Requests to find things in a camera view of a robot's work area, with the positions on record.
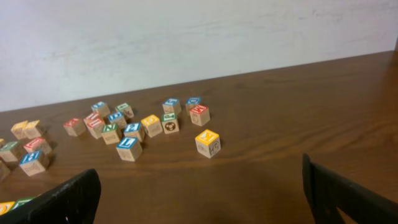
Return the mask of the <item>green B letter block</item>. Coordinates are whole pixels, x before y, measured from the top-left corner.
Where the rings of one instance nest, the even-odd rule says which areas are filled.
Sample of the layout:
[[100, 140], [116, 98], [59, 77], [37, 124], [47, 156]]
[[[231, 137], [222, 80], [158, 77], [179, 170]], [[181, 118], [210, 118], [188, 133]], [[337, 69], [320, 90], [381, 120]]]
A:
[[16, 208], [19, 208], [20, 206], [30, 202], [31, 200], [35, 199], [35, 197], [26, 197], [26, 198], [20, 198], [15, 201], [15, 204], [11, 207], [11, 210], [14, 210]]

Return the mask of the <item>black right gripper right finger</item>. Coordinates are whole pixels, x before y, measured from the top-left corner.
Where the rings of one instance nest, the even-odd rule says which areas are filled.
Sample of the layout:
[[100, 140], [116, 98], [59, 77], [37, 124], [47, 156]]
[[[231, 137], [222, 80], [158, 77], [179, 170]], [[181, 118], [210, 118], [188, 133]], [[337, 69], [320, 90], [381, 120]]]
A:
[[302, 157], [303, 190], [316, 223], [397, 223], [397, 203]]

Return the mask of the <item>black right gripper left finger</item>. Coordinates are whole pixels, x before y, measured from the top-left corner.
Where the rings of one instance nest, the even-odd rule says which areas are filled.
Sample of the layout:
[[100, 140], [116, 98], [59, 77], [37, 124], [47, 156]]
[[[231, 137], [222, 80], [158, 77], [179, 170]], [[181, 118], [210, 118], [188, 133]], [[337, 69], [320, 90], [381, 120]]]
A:
[[1, 215], [1, 223], [93, 223], [100, 196], [99, 175], [95, 169], [88, 169]]

